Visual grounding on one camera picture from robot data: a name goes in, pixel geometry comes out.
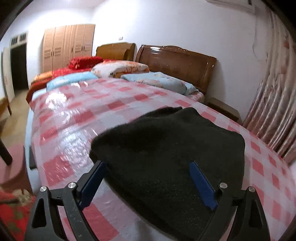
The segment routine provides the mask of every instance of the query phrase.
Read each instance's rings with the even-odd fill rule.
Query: nightstand
[[[239,112],[236,109],[232,108],[231,106],[223,103],[222,101],[216,98],[210,98],[207,105],[208,107],[218,111],[222,115],[237,122],[238,124],[242,123]]]

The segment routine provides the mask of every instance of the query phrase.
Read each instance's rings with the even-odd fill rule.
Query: light blue pillow
[[[46,84],[46,90],[50,91],[64,85],[77,83],[79,81],[93,80],[93,79],[98,79],[98,77],[89,71],[79,72],[74,74],[67,74],[64,76],[56,77],[53,80],[49,81]]]
[[[143,74],[124,74],[121,76],[121,78],[131,82],[137,81],[140,83],[149,84],[157,87],[161,85],[161,87],[164,89],[177,92],[185,96],[191,94],[194,91],[197,91],[197,89],[192,84],[179,80],[172,76],[166,75],[162,72],[149,72],[149,73],[143,73]]]

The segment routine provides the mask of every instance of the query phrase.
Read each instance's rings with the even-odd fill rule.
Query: open door
[[[11,102],[15,96],[15,92],[13,90],[12,77],[11,77],[10,48],[6,48],[6,47],[3,49],[2,73],[3,73],[4,91],[8,97],[9,102]]]

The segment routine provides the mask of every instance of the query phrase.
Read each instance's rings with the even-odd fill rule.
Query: black garment
[[[107,163],[106,180],[141,216],[179,240],[196,240],[213,213],[189,174],[195,161],[214,189],[241,189],[244,139],[194,108],[166,107],[94,138],[90,157]]]

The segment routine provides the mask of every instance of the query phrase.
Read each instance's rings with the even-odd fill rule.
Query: curtain
[[[243,123],[287,163],[296,160],[296,44],[268,10],[266,73]]]

